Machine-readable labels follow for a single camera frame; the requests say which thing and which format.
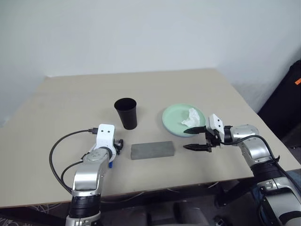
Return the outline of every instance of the light green plate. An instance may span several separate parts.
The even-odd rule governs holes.
[[[187,104],[176,104],[171,105],[162,114],[162,121],[165,128],[172,134],[180,137],[192,137],[193,134],[183,133],[184,130],[190,127],[181,124],[183,120],[186,120],[189,116],[189,109],[194,108],[197,110],[199,115],[200,126],[205,126],[206,119],[199,109],[192,105]]]

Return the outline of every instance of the black cup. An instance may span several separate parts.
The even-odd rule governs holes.
[[[137,126],[136,106],[132,98],[122,98],[114,104],[125,129],[135,129]]]

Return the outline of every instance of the white tissue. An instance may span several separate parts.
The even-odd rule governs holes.
[[[188,127],[197,127],[199,126],[199,115],[196,109],[190,108],[189,109],[189,117],[188,119],[181,122],[183,125]]]

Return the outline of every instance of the gray block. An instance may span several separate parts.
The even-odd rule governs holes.
[[[131,148],[132,160],[167,156],[174,156],[174,145],[172,141],[134,144]]]

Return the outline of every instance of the beige table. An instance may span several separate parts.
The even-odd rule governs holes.
[[[190,81],[189,86],[182,85]],[[121,97],[137,101],[138,126],[125,130],[113,107]],[[204,138],[181,138],[163,127],[161,115],[172,104],[188,103],[207,117],[215,113],[225,125],[252,124],[281,155],[285,170],[300,164],[247,105],[227,80],[214,69],[155,73],[125,73],[47,78],[14,117],[0,129],[0,206],[69,201],[48,163],[49,150],[60,137],[100,123],[116,126],[116,139],[124,139],[120,156],[108,170],[103,196],[251,177],[252,172],[237,147],[193,152],[185,144]],[[173,141],[173,157],[131,160],[131,144]],[[54,153],[60,174],[94,144],[95,135],[74,135]],[[66,173],[71,185],[75,169]]]

